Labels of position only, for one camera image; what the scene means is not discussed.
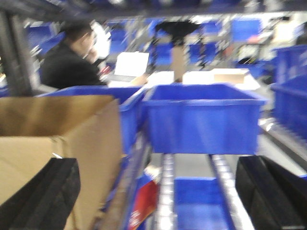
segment roller conveyor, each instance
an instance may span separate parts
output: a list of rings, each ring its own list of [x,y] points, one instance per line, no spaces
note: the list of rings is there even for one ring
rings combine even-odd
[[[260,125],[263,129],[266,130],[263,120],[260,121]],[[289,156],[284,156],[284,152],[280,149],[280,151],[276,151],[274,153],[274,157],[271,157],[272,159],[280,159],[279,164],[286,166],[288,165],[289,170],[292,168],[292,172],[297,175],[304,175],[306,174],[304,168],[304,162],[306,164],[306,151],[304,149],[304,143],[299,140],[298,138],[295,138],[293,134],[286,131],[284,128],[282,128],[280,125],[274,123],[273,125],[270,125],[271,129],[268,130],[270,132],[270,135],[275,135],[275,137],[280,137],[280,139],[283,140],[283,143],[285,146],[287,146],[289,149],[292,150],[292,154],[289,154],[285,151],[285,153]],[[141,144],[140,139],[142,139],[142,135],[138,138],[139,145]],[[273,148],[276,148],[279,150],[279,148],[282,148],[280,144],[276,142],[276,140],[271,141],[271,137],[268,137],[267,131],[265,131],[264,135],[259,135],[259,147],[258,147],[258,155],[267,155],[268,152],[272,151]],[[161,157],[161,166],[162,166],[162,177],[161,177],[161,188],[159,193],[159,199],[158,199],[158,208],[157,211],[154,214],[154,220],[152,223],[151,229],[157,229],[157,230],[175,230],[177,229],[177,215],[174,211],[174,180],[176,178],[176,162],[178,161],[178,158],[181,154],[153,154],[152,158],[160,158]],[[145,158],[143,154],[139,151],[138,154],[134,155],[135,163],[133,164],[133,167],[130,166],[130,170],[134,168],[134,173],[132,171],[126,172],[126,178],[129,178],[131,182],[130,185],[130,194],[133,192],[133,179],[135,179],[134,176],[139,174],[139,171],[142,170],[144,167],[144,164],[142,161],[144,161]],[[253,230],[254,227],[251,224],[251,221],[244,210],[242,203],[237,195],[237,192],[235,190],[235,180],[234,180],[234,172],[236,170],[236,162],[239,156],[234,155],[212,155],[209,157],[209,162],[211,163],[211,167],[213,168],[214,174],[219,182],[219,186],[223,192],[223,196],[225,198],[225,201],[227,203],[228,212],[230,214],[232,223],[234,225],[235,230]],[[206,167],[206,159],[204,158],[204,167]],[[125,221],[127,221],[127,213],[129,212],[129,208],[131,209],[128,203],[131,203],[131,198],[126,203],[126,216]],[[124,229],[125,224],[123,223],[121,225],[121,228],[114,228],[114,229]]]

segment cardboard box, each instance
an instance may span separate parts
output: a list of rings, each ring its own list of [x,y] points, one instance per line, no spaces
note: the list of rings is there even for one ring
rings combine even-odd
[[[182,82],[182,76],[187,71],[187,63],[186,47],[173,47],[171,69],[174,71],[174,82]]]
[[[233,84],[244,83],[244,78],[249,74],[248,69],[213,69],[214,82],[230,82]]]
[[[66,230],[89,230],[118,174],[118,102],[111,96],[0,99],[0,204],[50,158],[77,158],[81,191]]]

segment white paper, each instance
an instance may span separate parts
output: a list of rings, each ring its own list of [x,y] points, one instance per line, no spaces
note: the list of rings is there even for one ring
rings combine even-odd
[[[115,75],[139,77],[145,73],[149,53],[123,52],[117,57]]]
[[[182,84],[212,84],[214,83],[214,74],[211,71],[190,71],[183,75]]]
[[[155,72],[147,78],[147,85],[169,85],[174,82],[173,71],[160,71]]]

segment metal rail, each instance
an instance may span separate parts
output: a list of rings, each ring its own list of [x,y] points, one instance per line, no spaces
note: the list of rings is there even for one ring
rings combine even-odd
[[[143,171],[144,161],[150,148],[146,136],[140,132],[132,149],[132,157],[119,182],[116,194],[95,229],[123,230],[126,229],[132,210],[133,197],[136,190],[137,177]]]
[[[235,178],[223,155],[210,155],[235,230],[255,230],[235,188]]]
[[[155,214],[155,230],[175,230],[176,215],[174,214],[174,179],[175,160],[173,154],[162,155],[162,178],[158,207]]]
[[[263,118],[259,125],[264,134],[294,162],[307,171],[307,143],[297,134],[280,125],[274,118]]]

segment man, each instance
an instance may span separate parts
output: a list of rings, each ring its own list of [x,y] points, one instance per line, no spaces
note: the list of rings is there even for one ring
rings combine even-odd
[[[94,32],[89,23],[65,24],[64,39],[45,55],[42,83],[58,89],[75,85],[106,85],[99,80],[95,60]]]

